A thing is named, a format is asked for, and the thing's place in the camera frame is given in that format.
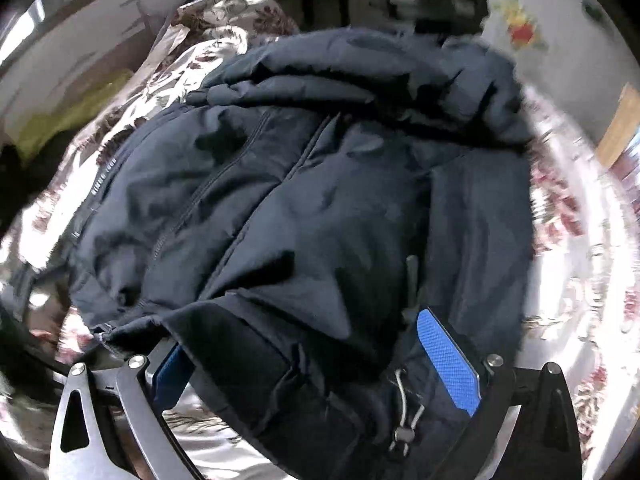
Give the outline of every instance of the puffer jacket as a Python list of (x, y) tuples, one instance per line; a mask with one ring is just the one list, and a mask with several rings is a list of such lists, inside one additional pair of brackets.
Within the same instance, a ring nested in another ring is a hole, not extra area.
[[(105, 165), (69, 231), (72, 301), (110, 348), (169, 333), (209, 407), (297, 478), (426, 478), (468, 414), (402, 311), (428, 306), (507, 362), (520, 338), (512, 71), (477, 44), (370, 30), (230, 60)], [(397, 369), (408, 416), (424, 406), (399, 459)]]

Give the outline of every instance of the metal bolt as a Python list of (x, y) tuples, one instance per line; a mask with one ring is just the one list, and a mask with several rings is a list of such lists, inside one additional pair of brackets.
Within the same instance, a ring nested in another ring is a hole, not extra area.
[(498, 366), (502, 366), (504, 364), (504, 359), (502, 358), (501, 355), (498, 354), (489, 354), (486, 357), (486, 363), (491, 367), (491, 368), (497, 368)]
[(86, 369), (84, 363), (76, 363), (71, 367), (71, 375), (80, 375)]
[(556, 363), (547, 363), (546, 369), (549, 370), (550, 374), (560, 375), (562, 373), (562, 368), (559, 367)]
[(145, 363), (145, 357), (143, 355), (134, 355), (129, 359), (129, 368), (140, 368)]

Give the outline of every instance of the blue gripper pad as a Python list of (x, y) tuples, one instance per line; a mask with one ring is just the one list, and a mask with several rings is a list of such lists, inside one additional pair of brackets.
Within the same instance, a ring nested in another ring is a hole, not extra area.
[(454, 404), (473, 416), (480, 404), (478, 373), (431, 310), (418, 314), (418, 339), (440, 375)]

